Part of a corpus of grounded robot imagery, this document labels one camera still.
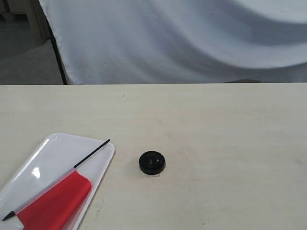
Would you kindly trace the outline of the red flag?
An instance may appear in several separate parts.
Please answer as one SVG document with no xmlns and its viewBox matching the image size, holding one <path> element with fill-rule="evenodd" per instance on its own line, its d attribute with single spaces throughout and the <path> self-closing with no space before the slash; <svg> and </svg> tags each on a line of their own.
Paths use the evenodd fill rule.
<svg viewBox="0 0 307 230">
<path fill-rule="evenodd" d="M 104 147 L 106 140 L 44 190 L 8 213 L 2 221 L 17 217 L 25 230 L 60 230 L 91 192 L 92 183 L 77 168 Z"/>
</svg>

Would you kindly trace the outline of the black round flag base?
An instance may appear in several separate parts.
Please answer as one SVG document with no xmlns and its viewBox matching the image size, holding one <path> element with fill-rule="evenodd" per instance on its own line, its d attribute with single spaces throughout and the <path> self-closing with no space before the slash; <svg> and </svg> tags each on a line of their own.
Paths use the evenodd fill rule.
<svg viewBox="0 0 307 230">
<path fill-rule="evenodd" d="M 157 175 L 165 168 L 165 157 L 157 151 L 147 151 L 139 158 L 139 168 L 147 175 Z"/>
</svg>

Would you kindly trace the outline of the white backdrop cloth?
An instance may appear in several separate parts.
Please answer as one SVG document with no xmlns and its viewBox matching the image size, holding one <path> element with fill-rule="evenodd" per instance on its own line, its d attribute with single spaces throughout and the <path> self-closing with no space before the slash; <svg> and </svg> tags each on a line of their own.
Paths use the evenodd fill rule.
<svg viewBox="0 0 307 230">
<path fill-rule="evenodd" d="M 304 0 L 42 0 L 72 84 L 307 80 Z"/>
</svg>

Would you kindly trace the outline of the black backdrop stand pole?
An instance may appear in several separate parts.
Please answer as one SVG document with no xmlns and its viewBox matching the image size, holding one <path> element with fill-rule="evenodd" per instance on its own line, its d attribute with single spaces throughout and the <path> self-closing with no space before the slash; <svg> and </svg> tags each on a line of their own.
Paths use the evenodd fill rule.
<svg viewBox="0 0 307 230">
<path fill-rule="evenodd" d="M 66 75 L 65 75 L 64 66 L 62 64 L 62 60 L 61 60 L 61 57 L 60 57 L 57 42 L 56 42 L 56 39 L 54 37 L 54 34 L 52 32 L 52 29 L 50 27 L 49 22 L 47 22 L 47 26 L 48 26 L 49 35 L 50 35 L 50 42 L 51 42 L 52 47 L 53 47 L 53 51 L 54 51 L 54 54 L 55 54 L 55 58 L 56 58 L 56 61 L 57 61 L 57 65 L 58 65 L 58 68 L 59 68 L 59 72 L 60 72 L 60 75 L 61 75 L 62 82 L 63 82 L 64 85 L 68 85 L 68 81 L 67 81 L 67 78 L 66 78 Z"/>
</svg>

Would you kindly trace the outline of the white rectangular plastic tray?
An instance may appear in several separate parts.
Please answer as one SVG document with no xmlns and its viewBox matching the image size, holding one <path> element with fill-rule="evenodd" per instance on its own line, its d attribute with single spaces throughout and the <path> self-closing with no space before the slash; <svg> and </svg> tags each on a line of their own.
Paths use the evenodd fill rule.
<svg viewBox="0 0 307 230">
<path fill-rule="evenodd" d="M 3 219 L 9 212 L 17 210 L 37 193 L 49 187 L 102 143 L 102 140 L 64 133 L 47 136 L 1 189 L 0 217 Z M 92 188 L 63 229 L 78 229 L 114 153 L 115 146 L 109 142 L 76 169 L 79 174 L 89 179 Z"/>
</svg>

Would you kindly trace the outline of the wooden furniture in background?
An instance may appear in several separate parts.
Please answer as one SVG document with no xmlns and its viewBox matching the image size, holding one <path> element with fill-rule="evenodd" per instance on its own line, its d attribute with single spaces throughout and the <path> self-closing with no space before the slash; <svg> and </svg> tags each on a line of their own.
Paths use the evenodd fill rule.
<svg viewBox="0 0 307 230">
<path fill-rule="evenodd" d="M 15 22 L 19 15 L 26 15 L 39 46 L 50 38 L 47 20 L 38 0 L 0 0 L 0 14 L 9 23 Z"/>
</svg>

